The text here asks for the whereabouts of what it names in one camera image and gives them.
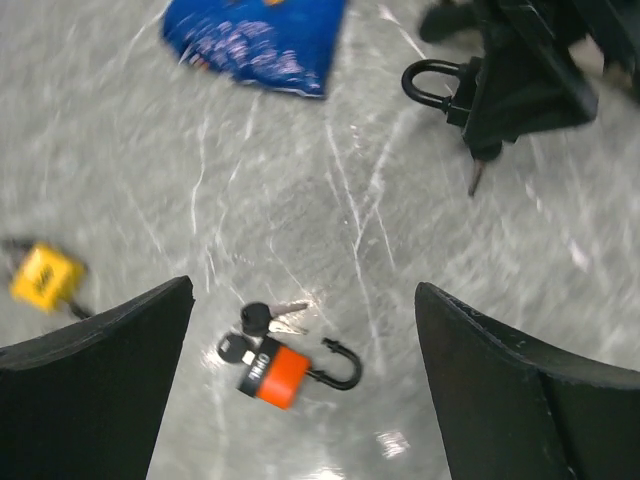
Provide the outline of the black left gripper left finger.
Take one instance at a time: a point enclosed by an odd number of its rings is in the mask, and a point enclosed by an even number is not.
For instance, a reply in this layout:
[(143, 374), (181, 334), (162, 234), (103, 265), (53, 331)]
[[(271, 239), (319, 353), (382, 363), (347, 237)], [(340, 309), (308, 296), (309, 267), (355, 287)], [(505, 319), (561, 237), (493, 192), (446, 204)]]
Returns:
[(176, 277), (2, 348), (2, 478), (145, 478), (194, 303)]

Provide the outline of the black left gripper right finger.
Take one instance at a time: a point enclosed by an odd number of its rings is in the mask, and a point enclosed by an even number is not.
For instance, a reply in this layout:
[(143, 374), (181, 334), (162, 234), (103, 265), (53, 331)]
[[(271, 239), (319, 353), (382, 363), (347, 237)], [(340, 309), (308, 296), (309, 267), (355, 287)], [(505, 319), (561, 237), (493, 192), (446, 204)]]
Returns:
[(636, 479), (639, 374), (415, 291), (420, 348), (454, 479)]

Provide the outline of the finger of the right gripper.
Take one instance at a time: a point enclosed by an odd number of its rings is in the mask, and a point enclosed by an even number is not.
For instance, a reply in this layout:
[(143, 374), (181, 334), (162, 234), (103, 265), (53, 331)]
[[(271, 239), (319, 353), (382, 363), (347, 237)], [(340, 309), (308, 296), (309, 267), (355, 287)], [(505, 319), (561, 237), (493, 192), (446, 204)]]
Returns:
[(592, 122), (597, 95), (569, 53), (586, 27), (571, 1), (474, 1), (484, 57), (463, 129), (474, 148)]

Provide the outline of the black padlock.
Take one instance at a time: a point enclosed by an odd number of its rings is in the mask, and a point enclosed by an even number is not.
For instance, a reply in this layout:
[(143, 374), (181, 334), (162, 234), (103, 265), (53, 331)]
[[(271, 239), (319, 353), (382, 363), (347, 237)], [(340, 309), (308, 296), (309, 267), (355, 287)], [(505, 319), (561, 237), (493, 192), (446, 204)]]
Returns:
[[(472, 110), (481, 66), (480, 57), (472, 57), (467, 63), (461, 64), (437, 59), (419, 60), (404, 70), (401, 86), (411, 100), (441, 111), (448, 124), (464, 129)], [(448, 96), (424, 91), (414, 85), (415, 77), (424, 73), (453, 77), (457, 80), (457, 88)]]

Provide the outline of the orange padlock key bunch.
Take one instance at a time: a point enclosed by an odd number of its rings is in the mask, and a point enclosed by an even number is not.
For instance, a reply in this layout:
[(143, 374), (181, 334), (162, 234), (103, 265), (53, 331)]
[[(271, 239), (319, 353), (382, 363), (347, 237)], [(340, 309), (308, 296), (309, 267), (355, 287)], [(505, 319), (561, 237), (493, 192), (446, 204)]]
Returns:
[(240, 311), (240, 328), (227, 332), (216, 347), (218, 356), (228, 364), (250, 365), (257, 353), (258, 343), (269, 334), (283, 333), (305, 335), (308, 331), (295, 326), (284, 316), (304, 311), (306, 302), (269, 305), (263, 302), (251, 302)]

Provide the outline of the orange padlock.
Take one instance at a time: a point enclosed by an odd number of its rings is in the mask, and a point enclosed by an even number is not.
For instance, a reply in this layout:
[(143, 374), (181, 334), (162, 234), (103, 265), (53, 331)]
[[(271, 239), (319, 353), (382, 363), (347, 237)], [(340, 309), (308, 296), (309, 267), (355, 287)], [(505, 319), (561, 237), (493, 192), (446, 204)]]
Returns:
[(352, 366), (349, 378), (338, 379), (313, 367), (311, 359), (279, 340), (266, 337), (240, 379), (237, 389), (280, 409), (289, 409), (306, 378), (338, 391), (355, 388), (363, 374), (360, 357), (338, 340), (323, 338), (322, 344), (333, 354), (347, 359)]

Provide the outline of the black padlock key bunch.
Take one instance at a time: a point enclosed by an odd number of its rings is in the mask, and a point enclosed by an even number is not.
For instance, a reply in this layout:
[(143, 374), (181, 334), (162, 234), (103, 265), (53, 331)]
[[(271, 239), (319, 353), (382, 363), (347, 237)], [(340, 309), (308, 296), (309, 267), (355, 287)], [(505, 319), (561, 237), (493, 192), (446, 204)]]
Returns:
[(496, 160), (502, 153), (503, 143), (498, 142), (488, 146), (468, 146), (473, 159), (473, 174), (468, 186), (467, 194), (473, 198), (484, 173), (485, 167)]

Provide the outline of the blue Doritos chip bag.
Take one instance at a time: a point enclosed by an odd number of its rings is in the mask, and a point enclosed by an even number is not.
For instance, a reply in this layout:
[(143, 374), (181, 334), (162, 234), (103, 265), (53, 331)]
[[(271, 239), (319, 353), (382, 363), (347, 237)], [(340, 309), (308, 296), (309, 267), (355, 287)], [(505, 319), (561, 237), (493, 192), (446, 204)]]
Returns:
[(181, 63), (241, 84), (325, 98), (348, 3), (172, 1), (161, 38)]

